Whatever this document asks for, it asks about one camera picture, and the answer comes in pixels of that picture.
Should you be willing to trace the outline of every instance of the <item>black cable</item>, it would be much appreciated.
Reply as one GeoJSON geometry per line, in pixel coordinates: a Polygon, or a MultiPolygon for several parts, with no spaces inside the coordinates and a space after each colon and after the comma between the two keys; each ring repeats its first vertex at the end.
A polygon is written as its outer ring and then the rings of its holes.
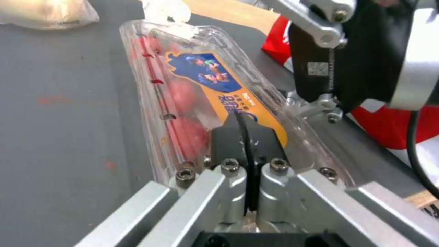
{"type": "Polygon", "coordinates": [[[439,189],[432,183],[432,181],[425,174],[424,169],[422,169],[421,163],[417,157],[416,152],[416,132],[417,125],[419,123],[420,111],[411,112],[410,121],[407,130],[407,154],[409,156],[409,161],[412,166],[413,172],[416,174],[417,178],[421,184],[432,194],[434,197],[439,199],[439,189]]]}

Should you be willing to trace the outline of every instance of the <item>wooden surface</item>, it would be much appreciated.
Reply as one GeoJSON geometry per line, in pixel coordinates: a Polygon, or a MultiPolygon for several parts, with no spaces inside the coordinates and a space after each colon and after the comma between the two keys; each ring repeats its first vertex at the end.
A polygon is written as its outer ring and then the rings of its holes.
{"type": "Polygon", "coordinates": [[[279,14],[236,0],[183,0],[192,13],[270,32],[279,14]]]}

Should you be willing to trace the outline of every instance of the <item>red stain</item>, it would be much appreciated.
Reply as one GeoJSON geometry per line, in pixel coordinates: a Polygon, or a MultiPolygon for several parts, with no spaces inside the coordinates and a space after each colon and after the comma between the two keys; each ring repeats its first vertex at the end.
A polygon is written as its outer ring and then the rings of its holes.
{"type": "Polygon", "coordinates": [[[112,160],[105,160],[104,164],[108,170],[110,170],[110,171],[116,170],[116,162],[114,162],[112,160]]]}
{"type": "Polygon", "coordinates": [[[64,96],[52,96],[52,97],[44,97],[44,98],[39,98],[38,99],[38,103],[40,105],[55,105],[55,104],[69,104],[71,103],[72,100],[71,99],[67,99],[64,96]]]}

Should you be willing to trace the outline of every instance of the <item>clear plastic packaging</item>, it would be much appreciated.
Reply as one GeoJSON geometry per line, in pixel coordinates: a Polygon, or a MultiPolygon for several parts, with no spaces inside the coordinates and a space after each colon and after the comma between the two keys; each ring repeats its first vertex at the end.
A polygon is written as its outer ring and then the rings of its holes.
{"type": "Polygon", "coordinates": [[[69,29],[99,16],[87,0],[1,0],[0,23],[32,29],[69,29]]]}
{"type": "Polygon", "coordinates": [[[353,180],[285,97],[223,30],[131,21],[120,29],[137,81],[148,154],[158,182],[187,166],[204,169],[209,131],[240,111],[270,127],[296,172],[327,167],[353,180]]]}

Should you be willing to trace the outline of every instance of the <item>blue label graphic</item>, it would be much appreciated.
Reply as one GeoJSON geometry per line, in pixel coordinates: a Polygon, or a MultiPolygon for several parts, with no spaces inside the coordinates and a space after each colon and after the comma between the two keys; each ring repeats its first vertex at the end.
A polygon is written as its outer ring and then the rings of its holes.
{"type": "Polygon", "coordinates": [[[168,64],[175,68],[177,76],[188,77],[203,86],[223,93],[241,89],[233,76],[221,65],[212,53],[169,54],[168,64]]]}

